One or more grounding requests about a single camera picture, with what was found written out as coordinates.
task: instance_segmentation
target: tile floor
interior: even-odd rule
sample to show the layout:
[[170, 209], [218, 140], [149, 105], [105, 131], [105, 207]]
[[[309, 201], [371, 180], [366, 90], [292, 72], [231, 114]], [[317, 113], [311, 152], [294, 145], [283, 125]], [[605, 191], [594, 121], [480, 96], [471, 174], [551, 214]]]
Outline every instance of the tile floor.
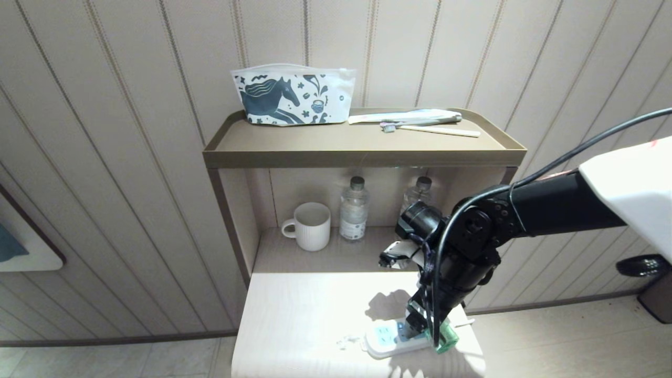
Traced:
[[[634, 297], [476, 315], [487, 377], [672, 377], [672, 325]], [[0, 348], [0, 378], [228, 378], [235, 338]]]

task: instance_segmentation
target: bottle label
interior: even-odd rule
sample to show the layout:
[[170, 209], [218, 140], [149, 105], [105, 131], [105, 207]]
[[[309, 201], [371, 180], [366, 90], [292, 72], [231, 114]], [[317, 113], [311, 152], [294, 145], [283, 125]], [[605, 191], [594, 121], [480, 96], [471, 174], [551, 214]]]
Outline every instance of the bottle label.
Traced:
[[366, 222], [353, 224], [341, 219], [341, 228], [339, 232], [346, 239], [357, 240], [364, 236], [365, 229]]

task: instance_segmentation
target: wall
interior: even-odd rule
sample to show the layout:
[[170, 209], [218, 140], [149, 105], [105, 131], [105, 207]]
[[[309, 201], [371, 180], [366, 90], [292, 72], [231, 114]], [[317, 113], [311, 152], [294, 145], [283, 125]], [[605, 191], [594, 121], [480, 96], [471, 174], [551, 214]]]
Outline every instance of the wall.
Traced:
[[[235, 328], [245, 289], [200, 157], [240, 108], [228, 70], [358, 69], [354, 106], [472, 108], [517, 177], [672, 100], [672, 1], [0, 2], [0, 183], [64, 252], [0, 274], [2, 340]], [[658, 119], [564, 168], [672, 133]], [[521, 239], [471, 309], [636, 288], [629, 229]]]

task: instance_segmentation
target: toiletry pouch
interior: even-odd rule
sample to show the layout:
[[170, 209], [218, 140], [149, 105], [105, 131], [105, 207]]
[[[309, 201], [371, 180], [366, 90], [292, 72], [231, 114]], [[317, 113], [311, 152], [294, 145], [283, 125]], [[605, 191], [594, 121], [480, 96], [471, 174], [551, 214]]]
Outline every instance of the toiletry pouch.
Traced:
[[273, 64], [231, 71], [253, 124], [345, 122], [355, 87], [353, 69]]

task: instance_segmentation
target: black cable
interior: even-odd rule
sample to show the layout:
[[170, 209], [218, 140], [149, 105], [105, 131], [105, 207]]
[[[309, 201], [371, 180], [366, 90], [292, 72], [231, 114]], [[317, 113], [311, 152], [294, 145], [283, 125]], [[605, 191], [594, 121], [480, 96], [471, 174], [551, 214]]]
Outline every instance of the black cable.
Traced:
[[[647, 113], [642, 116], [633, 118], [632, 120], [623, 122], [619, 125], [613, 126], [602, 133], [599, 133], [598, 135], [595, 135], [594, 137], [590, 138], [588, 141], [585, 141], [584, 143], [581, 143], [580, 145], [576, 146], [574, 149], [570, 150], [569, 152], [565, 153], [564, 155], [560, 156], [559, 158], [555, 159], [551, 163], [549, 163], [547, 166], [543, 167], [542, 169], [539, 169], [537, 172], [534, 172], [533, 174], [525, 177], [524, 179], [512, 184], [512, 185], [506, 185], [506, 186], [500, 186], [498, 188], [488, 190], [486, 192], [481, 192], [480, 194], [477, 194], [476, 196], [473, 196], [472, 198], [469, 198], [465, 203], [458, 208], [457, 211], [452, 215], [450, 220], [448, 221], [448, 224], [446, 225], [446, 228], [444, 229], [443, 233], [441, 234], [441, 238], [439, 239], [439, 247], [435, 253], [435, 260], [434, 260], [434, 273], [433, 273], [433, 280], [432, 280], [432, 290], [431, 290], [431, 299], [432, 299], [432, 313], [438, 314], [438, 302], [437, 302], [437, 291], [439, 287], [439, 280], [440, 280], [440, 268], [439, 265], [441, 263], [441, 258], [442, 254], [444, 252], [444, 248], [446, 246], [446, 241], [448, 240], [448, 234], [450, 233], [450, 229], [453, 227], [453, 225], [456, 222], [456, 219], [469, 207], [472, 206], [476, 201], [489, 198], [492, 196], [495, 196], [500, 193], [504, 193], [507, 190], [513, 190], [514, 188], [519, 188], [521, 186], [525, 186], [529, 184], [530, 182], [533, 182], [534, 180], [537, 180], [538, 178], [542, 177], [545, 173], [548, 171], [552, 170], [553, 168], [557, 167], [558, 165], [566, 162], [567, 160], [571, 159], [572, 157], [580, 154], [584, 150], [590, 148], [597, 142], [600, 142], [601, 140], [610, 137], [613, 134], [616, 134], [620, 131], [623, 131], [631, 126], [634, 126], [636, 124], [642, 123], [644, 121], [653, 119], [653, 118], [658, 118], [661, 116], [666, 116], [672, 114], [672, 108], [667, 108], [667, 109], [661, 109], [661, 110], [656, 110], [655, 112]], [[432, 332], [432, 338], [434, 341], [434, 346], [437, 347], [439, 344], [439, 326], [440, 323], [438, 322], [438, 319], [435, 319], [433, 323], [433, 332]]]

